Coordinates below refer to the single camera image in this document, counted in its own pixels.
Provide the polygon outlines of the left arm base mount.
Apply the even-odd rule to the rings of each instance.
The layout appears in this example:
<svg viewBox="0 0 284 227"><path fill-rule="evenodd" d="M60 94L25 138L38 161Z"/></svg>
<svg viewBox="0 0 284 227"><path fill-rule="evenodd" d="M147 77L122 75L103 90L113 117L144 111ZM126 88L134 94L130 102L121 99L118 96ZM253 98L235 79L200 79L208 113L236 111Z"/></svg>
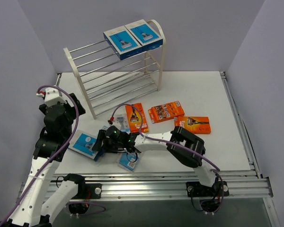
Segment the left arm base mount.
<svg viewBox="0 0 284 227"><path fill-rule="evenodd" d="M71 200L67 203L67 211L76 216L84 216L90 214L97 214L104 212L106 208L100 206L98 204L92 203L90 200L100 199L102 193L102 184L100 183L92 183L79 186L78 193L71 198Z"/></svg>

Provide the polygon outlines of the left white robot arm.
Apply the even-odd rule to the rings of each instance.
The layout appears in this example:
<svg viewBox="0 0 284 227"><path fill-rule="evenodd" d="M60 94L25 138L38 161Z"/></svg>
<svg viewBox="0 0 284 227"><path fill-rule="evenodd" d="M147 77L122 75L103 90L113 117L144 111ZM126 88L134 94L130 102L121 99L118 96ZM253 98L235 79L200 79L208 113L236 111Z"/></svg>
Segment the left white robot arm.
<svg viewBox="0 0 284 227"><path fill-rule="evenodd" d="M21 196L0 222L0 227L50 227L71 199L86 195L85 178L67 174L57 191L45 200L53 174L74 136L72 126L78 125L79 116L86 111L74 93L67 95L73 106L59 93L39 92L38 95L44 98L44 104L39 109L44 114L45 126L35 145L31 169Z"/></svg>

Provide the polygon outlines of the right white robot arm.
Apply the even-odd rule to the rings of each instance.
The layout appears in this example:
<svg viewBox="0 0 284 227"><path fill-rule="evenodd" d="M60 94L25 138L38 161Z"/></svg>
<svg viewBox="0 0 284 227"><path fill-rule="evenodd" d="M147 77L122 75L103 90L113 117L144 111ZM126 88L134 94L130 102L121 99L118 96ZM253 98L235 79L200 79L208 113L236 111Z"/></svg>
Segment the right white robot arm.
<svg viewBox="0 0 284 227"><path fill-rule="evenodd" d="M127 133L110 126L106 130L99 130L93 150L126 152L135 157L146 151L168 151L197 175L198 182L191 186L190 195L220 198L229 196L227 184L219 174L220 168L205 156L204 140L183 127L176 126L164 133L143 134L141 131Z"/></svg>

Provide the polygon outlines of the blue Harry's box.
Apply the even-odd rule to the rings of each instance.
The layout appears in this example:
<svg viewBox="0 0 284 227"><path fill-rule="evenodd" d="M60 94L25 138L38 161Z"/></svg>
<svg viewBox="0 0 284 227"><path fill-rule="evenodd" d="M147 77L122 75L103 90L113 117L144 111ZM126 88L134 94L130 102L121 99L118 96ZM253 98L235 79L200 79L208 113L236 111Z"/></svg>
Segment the blue Harry's box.
<svg viewBox="0 0 284 227"><path fill-rule="evenodd" d="M112 46L120 60L138 55L143 48L125 26L103 32L105 40Z"/></svg>
<svg viewBox="0 0 284 227"><path fill-rule="evenodd" d="M93 149L96 140L93 135L77 130L70 140L68 149L97 162L104 153Z"/></svg>
<svg viewBox="0 0 284 227"><path fill-rule="evenodd" d="M150 51L163 45L162 37L144 19L126 24L125 28L136 38L143 51Z"/></svg>

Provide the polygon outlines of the gillette razor blister pack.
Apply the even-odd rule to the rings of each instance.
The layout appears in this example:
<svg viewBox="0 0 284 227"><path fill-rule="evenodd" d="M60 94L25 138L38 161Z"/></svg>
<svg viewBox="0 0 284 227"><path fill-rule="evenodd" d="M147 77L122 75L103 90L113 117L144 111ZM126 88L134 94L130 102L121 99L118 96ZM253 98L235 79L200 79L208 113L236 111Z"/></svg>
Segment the gillette razor blister pack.
<svg viewBox="0 0 284 227"><path fill-rule="evenodd" d="M126 114L114 115L113 125L122 132L131 132Z"/></svg>
<svg viewBox="0 0 284 227"><path fill-rule="evenodd" d="M134 172L139 165L141 158L141 153L121 152L119 153L116 163L120 168L129 172Z"/></svg>

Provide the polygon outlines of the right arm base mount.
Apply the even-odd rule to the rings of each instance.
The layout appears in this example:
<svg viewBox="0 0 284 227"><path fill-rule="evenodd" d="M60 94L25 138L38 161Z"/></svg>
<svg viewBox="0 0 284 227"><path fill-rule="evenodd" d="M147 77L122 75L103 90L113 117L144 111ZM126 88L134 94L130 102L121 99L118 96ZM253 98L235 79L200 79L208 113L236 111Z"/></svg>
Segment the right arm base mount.
<svg viewBox="0 0 284 227"><path fill-rule="evenodd" d="M195 210L212 215L220 210L224 198L230 195L225 181L216 181L211 187L199 182L186 182L186 192Z"/></svg>

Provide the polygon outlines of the Gillette razor blister pack front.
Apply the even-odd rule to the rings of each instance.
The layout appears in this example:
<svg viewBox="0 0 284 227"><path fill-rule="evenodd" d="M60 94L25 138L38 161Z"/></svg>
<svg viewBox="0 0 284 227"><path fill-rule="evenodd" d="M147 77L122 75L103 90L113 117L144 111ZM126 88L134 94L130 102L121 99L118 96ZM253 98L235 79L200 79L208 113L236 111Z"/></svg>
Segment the Gillette razor blister pack front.
<svg viewBox="0 0 284 227"><path fill-rule="evenodd" d="M121 152L119 153L116 163L120 168L129 172L134 172L139 165L141 158L141 153Z"/></svg>

